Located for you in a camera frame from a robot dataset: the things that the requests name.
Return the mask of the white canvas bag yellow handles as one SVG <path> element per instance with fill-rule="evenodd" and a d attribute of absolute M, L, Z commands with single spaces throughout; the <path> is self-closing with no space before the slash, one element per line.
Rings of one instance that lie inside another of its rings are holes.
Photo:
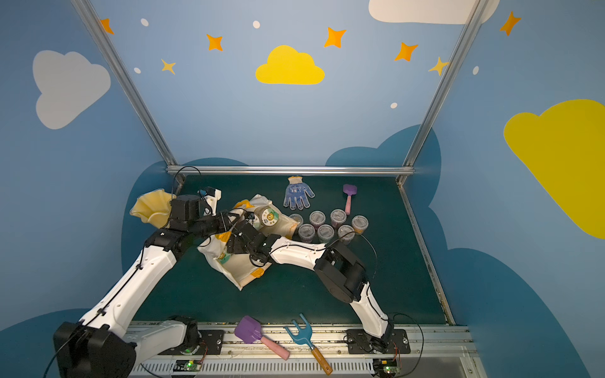
<path fill-rule="evenodd" d="M 266 205 L 272 205 L 274 209 L 277 209 L 271 200 L 260 194 L 255 195 L 251 199 L 245 199 L 236 203 L 234 209 L 246 210 L 246 220 L 241 220 L 237 224 L 251 224 L 255 228 L 254 210 L 258 206 Z M 283 214 L 279 209 L 277 210 L 280 212 L 279 222 L 271 228 L 261 228 L 258 231 L 265 236 L 268 236 L 269 234 L 278 234 L 278 240 L 292 239 L 299 225 L 288 215 Z M 226 244 L 232 234 L 233 228 L 229 232 L 207 238 L 198 245 L 197 250 L 204 255 L 211 268 L 223 274 L 231 283 L 241 290 L 253 280 L 261 277 L 266 270 L 269 269 L 271 263 L 251 261 L 248 255 L 233 255 L 226 264 L 221 265 L 218 263 L 216 258 L 221 253 L 228 252 Z"/>

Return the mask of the sunflower label seed can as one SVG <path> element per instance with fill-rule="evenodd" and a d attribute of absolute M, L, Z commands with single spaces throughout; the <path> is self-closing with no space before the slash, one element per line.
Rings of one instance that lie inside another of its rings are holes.
<path fill-rule="evenodd" d="M 255 208 L 254 214 L 254 226 L 258 230 L 261 228 L 271 228 L 280 220 L 280 212 L 274 209 L 272 205 L 258 206 Z"/>

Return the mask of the seed jar purple seeds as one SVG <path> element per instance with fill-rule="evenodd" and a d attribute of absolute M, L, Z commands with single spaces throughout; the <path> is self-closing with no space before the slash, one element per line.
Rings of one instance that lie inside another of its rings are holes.
<path fill-rule="evenodd" d="M 310 214 L 309 221 L 315 229 L 319 229 L 326 223 L 326 215 L 322 211 L 315 210 Z"/>

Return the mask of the seed jar pink seeds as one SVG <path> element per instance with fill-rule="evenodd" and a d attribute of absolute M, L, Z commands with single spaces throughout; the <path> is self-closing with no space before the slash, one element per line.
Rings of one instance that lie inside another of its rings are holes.
<path fill-rule="evenodd" d="M 330 214 L 331 225 L 335 229 L 338 229 L 340 226 L 344 225 L 346 220 L 347 214 L 342 209 L 334 209 Z"/>

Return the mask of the seed jar clear lid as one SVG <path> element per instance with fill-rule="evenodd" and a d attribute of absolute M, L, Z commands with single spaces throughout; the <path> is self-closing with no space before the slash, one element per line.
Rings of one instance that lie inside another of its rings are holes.
<path fill-rule="evenodd" d="M 357 215 L 354 216 L 351 220 L 351 227 L 354 228 L 354 231 L 361 235 L 365 230 L 369 227 L 370 222 L 365 216 Z"/>

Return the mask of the seed jar brown seeds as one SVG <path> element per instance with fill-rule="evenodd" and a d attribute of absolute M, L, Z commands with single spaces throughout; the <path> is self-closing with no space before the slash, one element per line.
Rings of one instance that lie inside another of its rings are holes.
<path fill-rule="evenodd" d="M 304 223 L 304 219 L 300 214 L 290 214 L 289 217 L 296 221 L 298 225 L 302 225 Z"/>

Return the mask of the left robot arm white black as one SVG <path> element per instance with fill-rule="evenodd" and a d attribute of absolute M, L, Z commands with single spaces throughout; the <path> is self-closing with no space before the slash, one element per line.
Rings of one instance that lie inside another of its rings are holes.
<path fill-rule="evenodd" d="M 158 282 L 198 239 L 232 229 L 244 211 L 190 220 L 176 229 L 160 228 L 106 296 L 76 323 L 55 332 L 55 355 L 62 377 L 127 377 L 142 362 L 171 348 L 195 353 L 200 335 L 191 318 L 175 317 L 139 335 L 128 335 L 135 314 Z"/>

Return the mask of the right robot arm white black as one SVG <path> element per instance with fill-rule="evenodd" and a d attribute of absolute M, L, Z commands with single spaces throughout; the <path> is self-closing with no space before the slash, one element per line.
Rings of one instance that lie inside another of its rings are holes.
<path fill-rule="evenodd" d="M 392 321 L 373 295 L 366 268 L 340 240 L 329 244 L 302 243 L 285 236 L 268 236 L 241 223 L 227 243 L 228 252 L 247 255 L 257 266 L 266 263 L 312 270 L 327 291 L 351 306 L 362 324 L 369 349 L 387 351 L 394 329 Z"/>

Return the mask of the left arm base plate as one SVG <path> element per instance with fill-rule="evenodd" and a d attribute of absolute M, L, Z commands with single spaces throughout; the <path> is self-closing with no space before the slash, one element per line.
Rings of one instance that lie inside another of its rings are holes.
<path fill-rule="evenodd" d="M 225 338 L 223 330 L 199 329 L 197 344 L 185 346 L 181 344 L 168 349 L 165 353 L 170 355 L 219 355 Z"/>

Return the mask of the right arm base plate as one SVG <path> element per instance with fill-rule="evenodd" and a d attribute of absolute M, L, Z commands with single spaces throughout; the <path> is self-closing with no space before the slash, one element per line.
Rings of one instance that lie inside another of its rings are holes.
<path fill-rule="evenodd" d="M 370 336 L 362 329 L 348 329 L 343 341 L 349 354 L 410 354 L 411 343 L 405 330 L 393 330 L 384 339 Z"/>

